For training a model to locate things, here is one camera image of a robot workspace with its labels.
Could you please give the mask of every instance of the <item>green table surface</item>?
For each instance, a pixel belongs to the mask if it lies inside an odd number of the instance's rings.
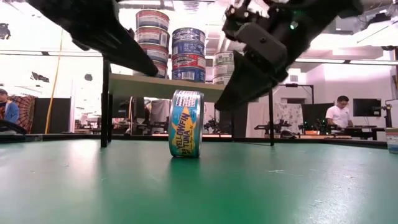
[[[326,144],[0,145],[1,224],[398,223],[398,155]]]

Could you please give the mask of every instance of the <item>tuna can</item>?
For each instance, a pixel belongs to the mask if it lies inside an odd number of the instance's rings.
[[[206,59],[197,54],[176,54],[172,57],[173,70],[183,67],[206,68]]]
[[[186,80],[191,82],[206,82],[205,69],[195,67],[183,67],[172,70],[173,80]]]
[[[140,44],[150,59],[167,63],[169,61],[169,50],[156,44]]]
[[[214,55],[214,66],[234,64],[234,54],[232,52],[220,52]]]
[[[156,44],[169,49],[170,34],[158,27],[140,27],[136,30],[138,44]]]
[[[223,74],[232,75],[233,72],[234,72],[234,64],[224,64],[213,67],[213,77]]]
[[[220,75],[220,76],[213,78],[213,84],[227,85],[230,79],[231,79],[231,75]]]
[[[158,62],[158,61],[153,61],[155,66],[158,69],[157,75],[155,76],[156,78],[166,78],[167,76],[167,64],[163,62]],[[137,72],[133,71],[132,75],[138,75],[138,76],[148,76],[142,72]]]
[[[172,55],[175,54],[198,54],[205,56],[205,45],[200,42],[183,40],[172,44]]]
[[[206,35],[202,30],[191,27],[176,29],[172,33],[172,36],[173,36],[173,43],[177,43],[178,41],[181,40],[193,40],[205,44],[206,41]]]
[[[172,156],[199,157],[204,113],[202,93],[174,92],[169,116],[169,149]]]
[[[150,26],[169,30],[170,18],[163,12],[145,9],[136,14],[136,28]]]

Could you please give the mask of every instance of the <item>box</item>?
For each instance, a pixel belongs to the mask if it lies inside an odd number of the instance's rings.
[[[398,128],[386,128],[388,151],[398,154]]]

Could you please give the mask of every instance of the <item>white t-shirt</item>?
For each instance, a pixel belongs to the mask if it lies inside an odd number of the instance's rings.
[[[340,109],[337,106],[332,106],[328,109],[326,118],[332,119],[335,124],[342,128],[346,128],[348,126],[348,121],[351,119],[347,107]]]

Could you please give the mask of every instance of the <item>person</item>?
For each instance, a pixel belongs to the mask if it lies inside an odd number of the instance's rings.
[[[330,107],[326,112],[328,124],[335,124],[341,129],[354,126],[349,115],[349,109],[347,108],[348,102],[349,99],[347,96],[339,96],[337,98],[337,104]]]
[[[0,89],[0,119],[16,124],[19,119],[19,108],[7,97],[7,91]]]

